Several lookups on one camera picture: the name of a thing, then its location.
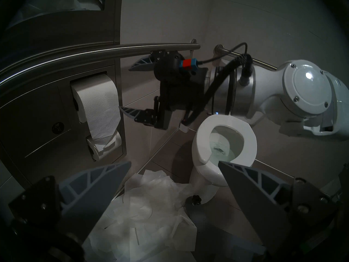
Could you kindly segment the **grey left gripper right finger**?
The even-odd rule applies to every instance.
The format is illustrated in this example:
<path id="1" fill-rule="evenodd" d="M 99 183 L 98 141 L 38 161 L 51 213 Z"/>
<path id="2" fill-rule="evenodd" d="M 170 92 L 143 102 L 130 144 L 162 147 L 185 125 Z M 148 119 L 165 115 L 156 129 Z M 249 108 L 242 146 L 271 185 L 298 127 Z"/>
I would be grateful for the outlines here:
<path id="1" fill-rule="evenodd" d="M 235 200 L 268 252 L 293 252 L 333 221 L 338 206 L 303 178 L 288 184 L 259 169 L 219 161 Z"/>

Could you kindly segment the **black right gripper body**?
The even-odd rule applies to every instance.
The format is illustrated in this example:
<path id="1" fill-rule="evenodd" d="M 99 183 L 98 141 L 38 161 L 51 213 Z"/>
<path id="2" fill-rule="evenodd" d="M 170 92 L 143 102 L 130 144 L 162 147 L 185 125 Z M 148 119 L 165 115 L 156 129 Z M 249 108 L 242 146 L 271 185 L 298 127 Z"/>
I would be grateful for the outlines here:
<path id="1" fill-rule="evenodd" d="M 196 59 L 184 59 L 179 52 L 165 52 L 154 66 L 154 75 L 160 81 L 160 104 L 154 128 L 168 129 L 172 113 L 185 111 L 182 124 L 204 97 L 208 68 L 196 66 Z"/>

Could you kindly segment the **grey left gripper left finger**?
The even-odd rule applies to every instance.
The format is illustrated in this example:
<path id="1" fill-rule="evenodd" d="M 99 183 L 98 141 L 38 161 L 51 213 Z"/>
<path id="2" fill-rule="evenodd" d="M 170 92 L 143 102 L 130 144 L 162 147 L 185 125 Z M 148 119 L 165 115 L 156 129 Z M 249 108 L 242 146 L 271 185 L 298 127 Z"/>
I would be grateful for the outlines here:
<path id="1" fill-rule="evenodd" d="M 52 175 L 43 177 L 8 203 L 14 229 L 47 242 L 61 242 L 67 233 L 84 241 L 130 168 L 130 161 L 113 163 L 78 172 L 60 183 Z"/>

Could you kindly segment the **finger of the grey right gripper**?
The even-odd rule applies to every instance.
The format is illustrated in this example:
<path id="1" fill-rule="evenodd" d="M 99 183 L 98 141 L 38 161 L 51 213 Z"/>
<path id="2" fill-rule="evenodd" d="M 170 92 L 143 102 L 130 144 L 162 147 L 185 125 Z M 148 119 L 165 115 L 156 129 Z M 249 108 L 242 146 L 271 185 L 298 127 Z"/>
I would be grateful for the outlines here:
<path id="1" fill-rule="evenodd" d="M 154 107 L 152 109 L 141 110 L 121 106 L 119 106 L 119 109 L 120 112 L 122 112 L 128 118 L 132 119 L 134 122 L 154 127 L 157 123 L 159 114 L 159 104 L 160 98 L 156 96 L 154 98 Z"/>
<path id="2" fill-rule="evenodd" d="M 165 50 L 153 50 L 148 56 L 145 56 L 135 62 L 130 68 L 131 72 L 153 71 L 154 66 L 165 56 Z"/>

